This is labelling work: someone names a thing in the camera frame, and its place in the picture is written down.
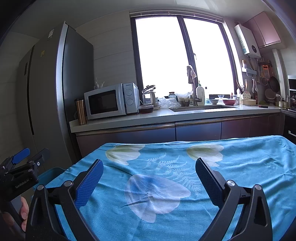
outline water heater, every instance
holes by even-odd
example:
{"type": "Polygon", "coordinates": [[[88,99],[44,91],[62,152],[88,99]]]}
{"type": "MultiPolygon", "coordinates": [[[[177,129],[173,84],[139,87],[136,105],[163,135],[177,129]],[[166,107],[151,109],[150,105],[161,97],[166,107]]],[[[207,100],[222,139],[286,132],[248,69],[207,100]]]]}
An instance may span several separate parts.
{"type": "Polygon", "coordinates": [[[239,37],[244,54],[249,55],[251,58],[261,58],[259,48],[252,31],[241,24],[236,25],[234,29],[239,37]]]}

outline blue tablecloth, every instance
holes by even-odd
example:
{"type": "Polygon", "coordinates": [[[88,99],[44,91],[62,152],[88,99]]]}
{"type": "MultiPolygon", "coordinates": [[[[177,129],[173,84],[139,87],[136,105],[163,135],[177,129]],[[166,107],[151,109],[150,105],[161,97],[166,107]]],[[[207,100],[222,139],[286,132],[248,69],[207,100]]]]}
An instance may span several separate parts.
{"type": "MultiPolygon", "coordinates": [[[[226,180],[253,187],[260,184],[271,213],[274,240],[296,216],[296,145],[281,136],[160,144],[107,143],[67,169],[47,187],[60,186],[87,170],[95,159],[104,173],[80,211],[101,241],[198,240],[218,207],[197,174],[201,157],[226,180]]],[[[239,205],[224,240],[231,237],[239,205]]],[[[67,237],[75,240],[61,207],[67,237]]]]}

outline microwave door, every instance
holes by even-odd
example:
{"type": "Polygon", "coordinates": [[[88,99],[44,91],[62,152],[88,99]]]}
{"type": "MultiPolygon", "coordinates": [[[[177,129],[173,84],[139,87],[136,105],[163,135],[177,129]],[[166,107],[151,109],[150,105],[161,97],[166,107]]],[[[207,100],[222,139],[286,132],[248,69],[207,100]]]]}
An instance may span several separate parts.
{"type": "Polygon", "coordinates": [[[86,97],[88,119],[125,115],[121,85],[113,85],[90,91],[86,97]]]}

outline window frame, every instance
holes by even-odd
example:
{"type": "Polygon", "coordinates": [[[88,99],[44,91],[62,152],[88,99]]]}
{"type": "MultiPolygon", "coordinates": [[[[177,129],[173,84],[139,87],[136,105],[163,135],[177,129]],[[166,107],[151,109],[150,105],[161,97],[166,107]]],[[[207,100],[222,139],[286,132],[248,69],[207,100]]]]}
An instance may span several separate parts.
{"type": "MultiPolygon", "coordinates": [[[[187,31],[186,24],[184,22],[184,18],[190,18],[190,19],[196,19],[196,20],[201,20],[201,21],[206,21],[210,23],[217,24],[219,26],[219,29],[221,31],[221,34],[223,36],[225,46],[228,52],[228,57],[230,61],[230,66],[231,66],[231,71],[232,71],[232,77],[233,77],[233,85],[234,85],[234,94],[236,94],[237,91],[237,82],[236,80],[238,79],[237,76],[237,70],[236,70],[236,65],[234,61],[234,56],[233,52],[231,50],[230,42],[227,37],[226,31],[224,29],[223,23],[221,22],[216,22],[210,19],[205,19],[205,18],[199,18],[199,17],[194,17],[194,16],[188,16],[188,15],[176,15],[176,14],[152,14],[152,15],[144,15],[144,16],[131,16],[131,33],[132,33],[132,41],[133,41],[133,52],[134,52],[134,61],[135,61],[135,70],[136,70],[136,81],[137,81],[137,86],[139,89],[140,93],[140,99],[143,101],[143,96],[142,96],[142,90],[144,89],[143,86],[143,79],[142,79],[142,70],[141,70],[141,60],[140,60],[140,53],[139,53],[139,44],[138,44],[138,36],[137,36],[137,27],[136,27],[136,19],[139,18],[153,18],[153,17],[176,17],[179,22],[179,26],[182,32],[183,40],[184,40],[184,45],[186,49],[186,54],[188,58],[188,63],[193,67],[193,70],[197,73],[196,71],[196,65],[195,65],[195,60],[194,60],[194,53],[192,50],[191,46],[191,41],[189,38],[189,34],[187,31]]],[[[198,85],[198,76],[195,78],[195,85],[198,85]]]]}

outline hand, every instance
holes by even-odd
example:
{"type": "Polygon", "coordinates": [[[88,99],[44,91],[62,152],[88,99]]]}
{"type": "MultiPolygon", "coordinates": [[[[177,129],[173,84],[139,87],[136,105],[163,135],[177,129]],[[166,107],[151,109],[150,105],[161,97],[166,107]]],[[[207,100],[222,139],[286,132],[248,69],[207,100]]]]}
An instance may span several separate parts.
{"type": "MultiPolygon", "coordinates": [[[[26,226],[27,226],[27,218],[28,218],[28,214],[29,214],[29,206],[27,203],[27,200],[24,197],[20,197],[21,201],[22,201],[22,207],[20,209],[20,215],[22,217],[22,219],[24,220],[22,222],[22,230],[25,232],[26,231],[26,226]]],[[[12,227],[15,224],[15,221],[13,219],[13,217],[7,213],[4,212],[2,214],[3,219],[5,220],[5,222],[12,227]]]]}

